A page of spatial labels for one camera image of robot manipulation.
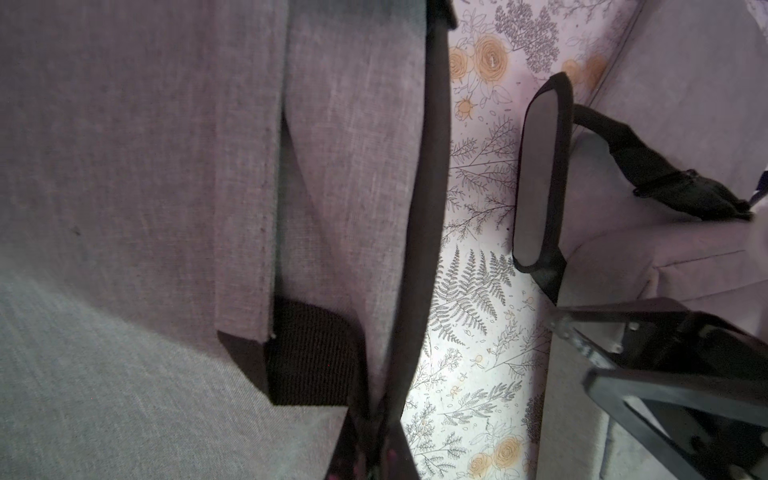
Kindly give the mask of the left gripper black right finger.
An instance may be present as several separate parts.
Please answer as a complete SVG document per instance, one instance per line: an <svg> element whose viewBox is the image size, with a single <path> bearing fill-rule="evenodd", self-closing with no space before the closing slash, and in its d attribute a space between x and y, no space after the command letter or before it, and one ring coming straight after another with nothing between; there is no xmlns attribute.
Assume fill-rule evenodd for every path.
<svg viewBox="0 0 768 480"><path fill-rule="evenodd" d="M380 478L384 480L420 479L400 423L394 424L386 431L381 450Z"/></svg>

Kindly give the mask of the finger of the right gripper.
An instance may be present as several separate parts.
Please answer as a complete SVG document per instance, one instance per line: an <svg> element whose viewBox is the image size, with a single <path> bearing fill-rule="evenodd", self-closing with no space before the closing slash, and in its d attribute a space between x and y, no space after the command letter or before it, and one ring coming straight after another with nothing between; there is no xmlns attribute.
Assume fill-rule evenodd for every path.
<svg viewBox="0 0 768 480"><path fill-rule="evenodd" d="M669 298L563 307L549 327L553 334L601 369L658 370L695 344L720 318Z"/></svg>
<svg viewBox="0 0 768 480"><path fill-rule="evenodd" d="M593 369L587 395L678 479L767 477L767 382Z"/></svg>

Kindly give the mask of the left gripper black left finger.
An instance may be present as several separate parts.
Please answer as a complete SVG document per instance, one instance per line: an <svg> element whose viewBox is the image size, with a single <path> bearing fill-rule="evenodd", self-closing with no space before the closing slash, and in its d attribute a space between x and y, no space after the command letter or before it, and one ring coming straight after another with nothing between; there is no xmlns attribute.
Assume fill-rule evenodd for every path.
<svg viewBox="0 0 768 480"><path fill-rule="evenodd" d="M372 466L372 421L354 413L344 419L332 458L327 480L364 480Z"/></svg>

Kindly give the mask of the large grey backpack bag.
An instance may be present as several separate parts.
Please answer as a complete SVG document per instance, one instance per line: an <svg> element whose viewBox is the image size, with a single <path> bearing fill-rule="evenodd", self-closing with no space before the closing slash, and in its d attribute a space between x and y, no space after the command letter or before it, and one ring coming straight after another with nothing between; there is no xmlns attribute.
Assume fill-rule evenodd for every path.
<svg viewBox="0 0 768 480"><path fill-rule="evenodd" d="M525 112L513 260L553 318L653 298L720 318L640 371L767 382L766 15L642 1L586 102L558 72ZM538 477L678 479L587 395L593 369L552 332Z"/></svg>

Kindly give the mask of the grey laptop bag with handles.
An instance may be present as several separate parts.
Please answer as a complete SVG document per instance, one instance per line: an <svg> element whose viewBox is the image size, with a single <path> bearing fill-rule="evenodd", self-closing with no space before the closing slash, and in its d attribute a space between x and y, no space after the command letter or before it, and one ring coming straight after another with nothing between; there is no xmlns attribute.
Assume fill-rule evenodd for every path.
<svg viewBox="0 0 768 480"><path fill-rule="evenodd" d="M1 475L380 478L424 339L448 1L1 5Z"/></svg>

